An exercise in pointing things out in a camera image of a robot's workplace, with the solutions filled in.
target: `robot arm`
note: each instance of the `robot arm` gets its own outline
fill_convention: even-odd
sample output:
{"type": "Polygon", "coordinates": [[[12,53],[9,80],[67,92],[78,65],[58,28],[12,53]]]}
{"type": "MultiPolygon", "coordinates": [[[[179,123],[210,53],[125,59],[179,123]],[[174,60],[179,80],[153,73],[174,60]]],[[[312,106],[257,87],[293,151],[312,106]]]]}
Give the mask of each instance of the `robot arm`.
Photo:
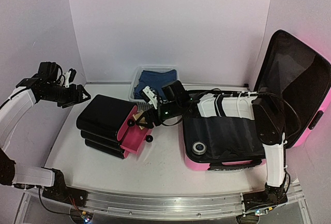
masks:
{"type": "MultiPolygon", "coordinates": [[[[10,97],[0,106],[0,145],[4,151],[9,145],[8,136],[21,117],[40,100],[57,102],[62,108],[87,101],[91,96],[82,85],[72,84],[76,71],[62,74],[56,63],[43,62],[38,73],[23,79],[10,97]]],[[[16,164],[0,149],[0,184],[19,188],[35,186],[53,187],[62,173],[39,167],[16,164]]]]}
{"type": "Polygon", "coordinates": [[[141,95],[154,108],[137,119],[137,125],[153,128],[169,118],[226,116],[255,121],[256,131],[265,150],[267,181],[265,202],[278,205],[284,197],[284,115],[282,102],[267,93],[206,91],[191,96],[179,81],[162,88],[168,102],[161,103],[149,87],[141,95]]]}

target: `open suitcase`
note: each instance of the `open suitcase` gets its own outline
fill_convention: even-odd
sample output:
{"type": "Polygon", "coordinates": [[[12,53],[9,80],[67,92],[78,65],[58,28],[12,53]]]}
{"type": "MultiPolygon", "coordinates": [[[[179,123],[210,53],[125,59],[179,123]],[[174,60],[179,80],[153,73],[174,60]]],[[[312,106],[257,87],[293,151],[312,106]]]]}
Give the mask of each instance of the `open suitcase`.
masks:
{"type": "MultiPolygon", "coordinates": [[[[331,65],[312,48],[279,30],[272,36],[254,87],[263,87],[284,98],[301,120],[301,130],[289,138],[286,148],[305,142],[331,102],[331,65]]],[[[297,119],[285,107],[289,134],[298,129],[297,119]]],[[[265,158],[254,121],[243,118],[210,117],[183,120],[185,163],[193,170],[238,170],[261,164],[265,158]],[[192,147],[206,146],[203,155],[192,147]]]]}

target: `white table surface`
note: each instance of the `white table surface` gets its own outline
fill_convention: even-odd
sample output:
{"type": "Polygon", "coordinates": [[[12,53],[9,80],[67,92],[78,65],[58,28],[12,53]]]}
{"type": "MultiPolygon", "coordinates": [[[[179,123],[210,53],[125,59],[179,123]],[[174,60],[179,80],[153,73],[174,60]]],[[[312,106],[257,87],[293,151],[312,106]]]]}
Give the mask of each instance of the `white table surface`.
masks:
{"type": "MultiPolygon", "coordinates": [[[[88,84],[98,94],[128,99],[129,84],[88,84]]],[[[186,86],[187,89],[200,89],[186,86]]],[[[266,166],[242,171],[193,171],[184,163],[181,124],[157,127],[154,140],[142,154],[119,159],[85,145],[76,119],[88,102],[68,115],[47,160],[47,168],[60,169],[68,186],[134,195],[201,196],[264,189],[266,166]]]]}

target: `folded towel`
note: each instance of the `folded towel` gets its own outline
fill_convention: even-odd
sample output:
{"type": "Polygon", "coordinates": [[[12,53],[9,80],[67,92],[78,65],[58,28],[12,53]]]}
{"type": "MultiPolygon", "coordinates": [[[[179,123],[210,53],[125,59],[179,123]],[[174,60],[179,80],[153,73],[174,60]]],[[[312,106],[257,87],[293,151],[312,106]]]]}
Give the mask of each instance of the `folded towel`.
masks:
{"type": "Polygon", "coordinates": [[[174,82],[177,80],[177,71],[170,70],[167,72],[155,72],[149,70],[143,70],[141,76],[139,78],[138,85],[134,88],[134,98],[135,99],[143,99],[140,95],[140,91],[149,86],[152,89],[155,89],[160,94],[163,100],[166,100],[166,96],[162,91],[162,87],[168,83],[174,82]]]}

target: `white zip tie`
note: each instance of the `white zip tie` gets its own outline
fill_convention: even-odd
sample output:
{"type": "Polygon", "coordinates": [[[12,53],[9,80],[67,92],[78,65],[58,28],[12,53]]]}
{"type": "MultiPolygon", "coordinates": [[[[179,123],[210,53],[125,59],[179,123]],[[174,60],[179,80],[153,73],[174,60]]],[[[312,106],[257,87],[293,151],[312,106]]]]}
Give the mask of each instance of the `white zip tie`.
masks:
{"type": "Polygon", "coordinates": [[[243,93],[243,92],[240,92],[240,93],[239,93],[239,96],[238,96],[238,98],[237,98],[237,102],[236,102],[237,112],[238,112],[238,116],[239,116],[239,118],[242,117],[242,115],[240,114],[240,111],[239,111],[239,102],[240,102],[240,96],[242,95],[242,93],[243,93]]]}

